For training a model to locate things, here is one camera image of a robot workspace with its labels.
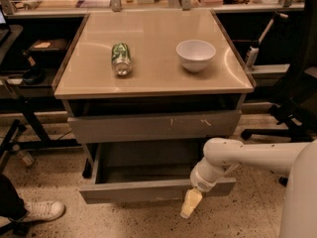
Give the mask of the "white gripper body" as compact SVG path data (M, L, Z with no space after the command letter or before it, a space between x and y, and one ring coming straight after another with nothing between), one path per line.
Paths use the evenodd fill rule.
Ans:
M206 159L202 159L190 174L191 185L200 192L209 192L226 172L222 166L214 166Z

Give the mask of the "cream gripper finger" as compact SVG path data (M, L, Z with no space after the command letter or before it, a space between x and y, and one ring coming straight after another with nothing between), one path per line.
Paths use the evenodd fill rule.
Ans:
M197 188L190 189L185 195L184 202L181 206L180 216L184 219L189 218L201 200L202 193Z

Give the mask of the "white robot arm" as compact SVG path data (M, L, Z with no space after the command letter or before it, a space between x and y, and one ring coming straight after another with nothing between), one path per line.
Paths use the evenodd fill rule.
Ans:
M202 194L239 166L259 167L288 178L279 238L317 238L317 141L309 143L244 144L212 138L190 174L180 215L188 218Z

